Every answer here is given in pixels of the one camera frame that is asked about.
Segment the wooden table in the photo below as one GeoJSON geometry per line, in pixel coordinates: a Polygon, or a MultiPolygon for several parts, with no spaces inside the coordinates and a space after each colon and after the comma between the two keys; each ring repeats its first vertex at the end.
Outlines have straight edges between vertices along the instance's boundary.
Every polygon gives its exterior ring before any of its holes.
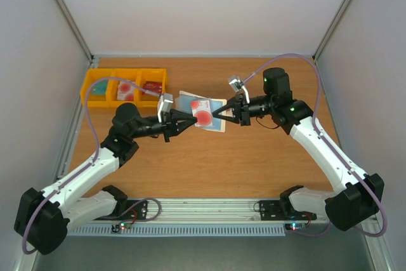
{"type": "MultiPolygon", "coordinates": [[[[160,67],[168,73],[167,92],[174,98],[179,90],[211,98],[230,98],[227,83],[232,75],[247,77],[265,63],[264,58],[102,58],[99,68],[160,67]]],[[[314,107],[317,91],[312,68],[301,59],[275,62],[289,74],[294,97],[314,107]]],[[[262,77],[247,87],[250,96],[263,95],[262,77]]],[[[91,109],[90,114],[100,140],[114,116],[114,109],[91,109]]],[[[151,112],[141,111],[142,115],[151,112]]],[[[321,123],[335,139],[331,117],[322,98],[321,123]]],[[[273,126],[270,117],[261,122],[273,126]]],[[[98,183],[88,195],[106,185],[115,185],[129,197],[278,197],[294,185],[330,190],[322,170],[296,141],[282,129],[270,130],[254,119],[252,126],[227,123],[225,133],[191,127],[170,143],[158,139],[137,139],[140,149],[134,157],[98,183]]],[[[89,126],[84,121],[72,158],[71,169],[95,150],[89,126]]]]}

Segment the white wall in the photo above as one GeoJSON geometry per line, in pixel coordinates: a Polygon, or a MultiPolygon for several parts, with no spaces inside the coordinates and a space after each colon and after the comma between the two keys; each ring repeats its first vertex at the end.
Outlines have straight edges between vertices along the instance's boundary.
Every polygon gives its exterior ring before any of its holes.
{"type": "Polygon", "coordinates": [[[312,55],[342,0],[65,0],[94,54],[312,55]]]}
{"type": "Polygon", "coordinates": [[[21,195],[51,182],[87,61],[54,0],[0,0],[0,270],[21,195]]]}
{"type": "Polygon", "coordinates": [[[406,264],[405,23],[405,0],[354,0],[320,59],[344,150],[385,181],[385,240],[398,270],[406,264]]]}

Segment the brown table surface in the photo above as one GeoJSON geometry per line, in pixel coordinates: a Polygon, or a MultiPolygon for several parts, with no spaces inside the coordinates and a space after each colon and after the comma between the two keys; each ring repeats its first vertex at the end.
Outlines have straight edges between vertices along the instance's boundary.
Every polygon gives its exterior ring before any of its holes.
{"type": "MultiPolygon", "coordinates": [[[[242,79],[265,63],[264,58],[102,58],[99,68],[159,67],[168,74],[167,92],[179,90],[211,98],[231,98],[227,83],[232,75],[242,79]]],[[[317,83],[311,66],[297,58],[281,59],[271,67],[289,74],[294,98],[314,107],[317,83]]],[[[247,84],[250,96],[263,95],[261,74],[247,84]]],[[[91,109],[99,139],[103,140],[114,109],[91,109]]],[[[152,115],[151,111],[141,111],[152,115]]],[[[336,139],[325,99],[318,115],[327,132],[336,139]]],[[[270,117],[260,120],[273,126],[270,117]]],[[[282,129],[270,130],[254,119],[251,126],[226,124],[225,133],[191,127],[170,143],[140,138],[140,149],[115,173],[97,183],[88,195],[106,185],[115,185],[129,197],[278,197],[295,185],[330,190],[322,170],[300,144],[282,129]]],[[[80,165],[95,150],[86,120],[81,126],[70,169],[80,165]]]]}

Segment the gray floor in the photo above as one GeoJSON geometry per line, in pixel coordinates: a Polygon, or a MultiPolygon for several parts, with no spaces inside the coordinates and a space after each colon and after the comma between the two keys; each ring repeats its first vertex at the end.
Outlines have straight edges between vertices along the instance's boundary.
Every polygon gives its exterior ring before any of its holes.
{"type": "Polygon", "coordinates": [[[374,270],[365,238],[332,229],[323,237],[68,237],[40,256],[40,271],[374,270]]]}

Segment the slotted metal strip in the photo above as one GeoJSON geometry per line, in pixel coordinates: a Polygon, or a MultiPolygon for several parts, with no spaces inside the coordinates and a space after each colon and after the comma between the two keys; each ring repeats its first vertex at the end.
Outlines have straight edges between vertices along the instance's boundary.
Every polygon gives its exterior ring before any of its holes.
{"type": "Polygon", "coordinates": [[[116,236],[116,237],[243,237],[284,236],[282,224],[137,224],[118,233],[111,224],[90,223],[75,229],[69,236],[116,236]]]}

